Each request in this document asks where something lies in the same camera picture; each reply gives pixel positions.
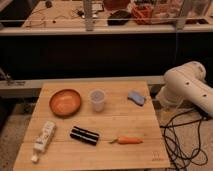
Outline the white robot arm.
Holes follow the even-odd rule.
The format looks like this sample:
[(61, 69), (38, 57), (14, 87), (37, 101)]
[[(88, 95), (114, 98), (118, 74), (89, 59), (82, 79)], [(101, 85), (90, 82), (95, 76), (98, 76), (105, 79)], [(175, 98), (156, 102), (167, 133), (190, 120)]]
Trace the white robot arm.
[(213, 88), (205, 83), (206, 69), (197, 61), (169, 69), (156, 98), (162, 107), (176, 107), (188, 100), (213, 118)]

